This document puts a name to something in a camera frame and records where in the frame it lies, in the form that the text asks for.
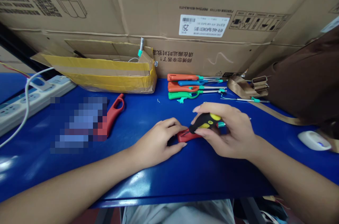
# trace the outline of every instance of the white power cord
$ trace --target white power cord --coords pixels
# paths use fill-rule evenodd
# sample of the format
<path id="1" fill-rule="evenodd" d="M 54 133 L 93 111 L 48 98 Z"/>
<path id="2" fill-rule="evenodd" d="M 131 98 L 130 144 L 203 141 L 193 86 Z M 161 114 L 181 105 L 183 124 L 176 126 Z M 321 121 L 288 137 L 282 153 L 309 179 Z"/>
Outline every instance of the white power cord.
<path id="1" fill-rule="evenodd" d="M 130 62 L 130 61 L 132 61 L 133 59 L 138 59 L 138 60 L 139 60 L 139 58 L 137 58 L 137 57 L 134 57 L 134 58 L 130 59 L 130 60 L 129 60 L 129 62 Z"/>
<path id="2" fill-rule="evenodd" d="M 40 71 L 38 73 L 35 73 L 33 76 L 31 76 L 29 79 L 27 79 L 26 85 L 25 85 L 25 97 L 26 97 L 26 114 L 24 116 L 24 119 L 22 120 L 20 126 L 17 128 L 17 130 L 12 134 L 12 136 L 10 136 L 5 142 L 3 142 L 0 145 L 0 148 L 3 147 L 4 145 L 6 145 L 9 141 L 11 141 L 17 134 L 18 132 L 21 130 L 21 128 L 25 125 L 27 118 L 28 118 L 28 114 L 29 114 L 29 97 L 28 97 L 28 87 L 29 87 L 29 83 L 31 83 L 31 81 L 38 75 L 40 75 L 41 73 L 44 73 L 46 71 L 50 71 L 54 69 L 54 67 L 50 67 L 48 69 L 45 69 L 43 71 Z"/>

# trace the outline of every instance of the yellow black screwdriver handle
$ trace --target yellow black screwdriver handle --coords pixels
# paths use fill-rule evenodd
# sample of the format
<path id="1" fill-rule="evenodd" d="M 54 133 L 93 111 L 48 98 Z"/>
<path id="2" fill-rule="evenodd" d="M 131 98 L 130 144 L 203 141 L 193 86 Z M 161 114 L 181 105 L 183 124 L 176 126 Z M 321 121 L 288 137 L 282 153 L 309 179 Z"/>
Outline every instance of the yellow black screwdriver handle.
<path id="1" fill-rule="evenodd" d="M 211 113 L 203 113 L 198 116 L 194 124 L 189 127 L 190 133 L 194 134 L 195 130 L 198 128 L 207 128 L 211 129 L 216 127 L 217 123 L 221 120 L 221 117 Z"/>

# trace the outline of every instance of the red wire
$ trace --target red wire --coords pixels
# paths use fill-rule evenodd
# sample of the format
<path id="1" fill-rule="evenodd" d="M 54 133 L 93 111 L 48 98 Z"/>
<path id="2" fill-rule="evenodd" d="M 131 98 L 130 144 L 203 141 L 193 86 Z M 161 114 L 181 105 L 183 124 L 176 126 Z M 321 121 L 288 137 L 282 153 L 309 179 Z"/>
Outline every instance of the red wire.
<path id="1" fill-rule="evenodd" d="M 23 74 L 23 73 L 20 72 L 20 71 L 17 71 L 17 70 L 15 70 L 15 69 L 9 68 L 9 67 L 7 67 L 6 65 L 2 65 L 2 66 L 5 67 L 5 68 L 7 68 L 7 69 L 9 69 L 9 70 L 11 70 L 11 71 L 19 72 L 21 75 L 25 76 L 26 78 L 29 78 L 27 75 Z"/>

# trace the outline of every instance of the power strip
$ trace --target power strip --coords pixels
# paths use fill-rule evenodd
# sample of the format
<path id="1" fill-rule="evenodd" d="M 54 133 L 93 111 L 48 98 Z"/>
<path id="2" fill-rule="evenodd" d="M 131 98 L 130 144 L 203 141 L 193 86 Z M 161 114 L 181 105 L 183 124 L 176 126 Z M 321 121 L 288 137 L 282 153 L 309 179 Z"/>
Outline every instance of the power strip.
<path id="1" fill-rule="evenodd" d="M 61 97 L 74 87 L 74 84 L 65 76 L 55 76 L 48 80 L 52 87 L 45 91 L 35 88 L 29 91 L 29 115 L 31 117 L 50 104 L 51 97 Z M 0 109 L 0 137 L 19 125 L 26 113 L 25 94 L 19 95 L 1 105 Z"/>

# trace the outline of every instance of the cardboard box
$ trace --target cardboard box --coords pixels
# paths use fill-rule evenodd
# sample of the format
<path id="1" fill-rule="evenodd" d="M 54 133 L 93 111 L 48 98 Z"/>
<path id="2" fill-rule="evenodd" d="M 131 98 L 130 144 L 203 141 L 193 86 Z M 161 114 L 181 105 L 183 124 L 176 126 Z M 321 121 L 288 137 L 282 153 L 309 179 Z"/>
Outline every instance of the cardboard box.
<path id="1" fill-rule="evenodd" d="M 327 7 L 337 1 L 0 0 L 0 21 L 38 51 L 49 40 L 72 51 L 64 39 L 138 44 L 145 37 L 148 46 L 162 52 L 155 54 L 160 77 L 230 75 L 245 71 L 274 40 L 302 46 L 316 37 L 322 22 L 314 25 L 310 20 L 326 15 L 321 20 L 328 23 L 336 14 L 327 15 Z M 315 2 L 315 8 L 307 10 Z M 309 20 L 300 20 L 305 16 Z M 178 62 L 173 52 L 187 53 L 182 58 L 192 60 Z"/>
<path id="2" fill-rule="evenodd" d="M 322 35 L 322 29 L 338 16 L 339 0 L 304 0 L 278 32 L 274 43 L 304 45 L 312 38 Z"/>
<path id="3" fill-rule="evenodd" d="M 248 80 L 255 78 L 260 72 L 274 62 L 281 61 L 283 58 L 293 54 L 299 49 L 299 47 L 269 45 L 265 50 L 260 52 L 258 58 L 250 65 L 245 78 Z"/>
<path id="4" fill-rule="evenodd" d="M 153 93 L 156 72 L 152 48 L 144 46 L 137 62 L 139 45 L 106 41 L 67 40 L 79 53 L 51 43 L 32 57 L 54 67 L 73 82 L 92 92 Z"/>
<path id="5" fill-rule="evenodd" d="M 17 59 L 15 56 L 13 56 L 11 53 L 9 53 L 7 50 L 5 50 L 3 47 L 0 46 L 0 61 L 4 62 L 15 69 L 18 69 L 25 73 L 35 73 L 34 70 L 32 70 L 30 67 L 28 67 L 26 64 L 21 62 L 19 59 Z M 18 73 L 12 70 L 9 70 L 2 65 L 0 65 L 0 73 Z"/>

